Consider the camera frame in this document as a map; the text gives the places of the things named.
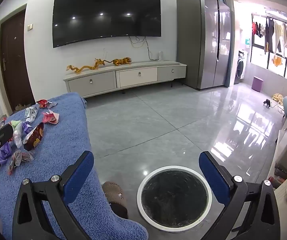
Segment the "door handle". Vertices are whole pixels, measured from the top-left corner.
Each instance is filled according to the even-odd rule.
[[[3,65],[3,67],[4,67],[4,71],[5,71],[5,63],[6,63],[5,58],[3,58],[3,59],[2,59],[2,65]]]

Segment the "refrigerator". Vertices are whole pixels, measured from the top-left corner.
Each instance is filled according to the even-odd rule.
[[[177,61],[187,65],[183,83],[222,86],[228,70],[230,9],[219,0],[177,0]]]

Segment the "purple stool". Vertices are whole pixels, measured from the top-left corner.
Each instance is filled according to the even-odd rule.
[[[254,79],[252,81],[252,86],[251,88],[255,91],[258,91],[260,92],[261,91],[261,87],[263,85],[263,80],[261,78],[258,78],[258,77],[255,77],[254,76]]]

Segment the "television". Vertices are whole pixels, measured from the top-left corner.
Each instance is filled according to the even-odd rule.
[[[160,0],[54,0],[53,47],[106,37],[161,37]]]

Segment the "gray tile floor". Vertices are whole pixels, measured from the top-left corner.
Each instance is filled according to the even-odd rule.
[[[168,82],[88,98],[88,130],[100,182],[122,187],[129,218],[147,228],[149,239],[202,238],[223,208],[214,196],[202,223],[170,234],[141,218],[138,187],[145,174],[163,166],[186,166],[202,174],[198,157],[205,150],[232,175],[248,182],[265,179],[284,122],[277,106],[263,106],[266,98],[243,83],[197,91],[179,83],[171,88]]]

